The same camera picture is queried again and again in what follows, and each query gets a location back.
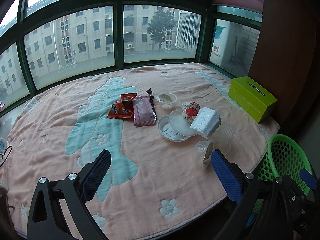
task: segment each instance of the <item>pink package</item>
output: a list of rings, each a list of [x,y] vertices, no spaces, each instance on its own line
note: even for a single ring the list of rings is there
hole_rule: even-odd
[[[150,96],[136,97],[133,101],[133,124],[135,127],[156,124],[156,114],[152,110]]]

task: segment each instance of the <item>blue flower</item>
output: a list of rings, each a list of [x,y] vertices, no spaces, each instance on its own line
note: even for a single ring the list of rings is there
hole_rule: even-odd
[[[162,207],[159,211],[167,220],[170,220],[173,215],[178,215],[180,213],[179,208],[176,207],[177,202],[175,199],[172,199],[170,201],[167,201],[165,199],[161,200],[161,205]]]

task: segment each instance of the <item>screw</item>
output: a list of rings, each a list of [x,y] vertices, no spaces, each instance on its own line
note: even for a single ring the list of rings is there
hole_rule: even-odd
[[[45,177],[42,177],[41,179],[39,179],[39,183],[45,183],[45,181],[46,181],[46,179],[45,179]]]
[[[75,174],[75,173],[71,173],[71,174],[68,176],[68,178],[71,179],[71,180],[75,179],[76,177],[77,177],[77,174]]]
[[[281,184],[282,183],[282,179],[281,178],[276,178],[276,183]]]
[[[245,176],[247,177],[247,179],[253,179],[254,175],[250,172],[246,173]]]

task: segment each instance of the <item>green basket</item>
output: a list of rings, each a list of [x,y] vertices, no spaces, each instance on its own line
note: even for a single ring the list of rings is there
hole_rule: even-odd
[[[310,188],[300,178],[300,170],[305,168],[311,173],[310,163],[301,147],[283,134],[275,134],[268,141],[267,154],[263,157],[256,174],[258,179],[273,181],[276,177],[290,175],[305,195]],[[258,199],[252,213],[259,213],[262,199]]]

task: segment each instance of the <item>teal whale pattern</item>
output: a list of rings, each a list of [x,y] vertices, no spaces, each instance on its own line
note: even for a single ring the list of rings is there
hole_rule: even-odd
[[[112,186],[132,179],[138,172],[137,165],[120,152],[123,120],[107,118],[111,105],[121,94],[137,92],[136,87],[126,88],[125,80],[110,78],[88,98],[87,105],[79,107],[80,116],[66,141],[66,155],[81,152],[77,161],[79,168],[93,162],[103,149],[111,153],[111,167],[97,190],[100,202],[104,201]]]

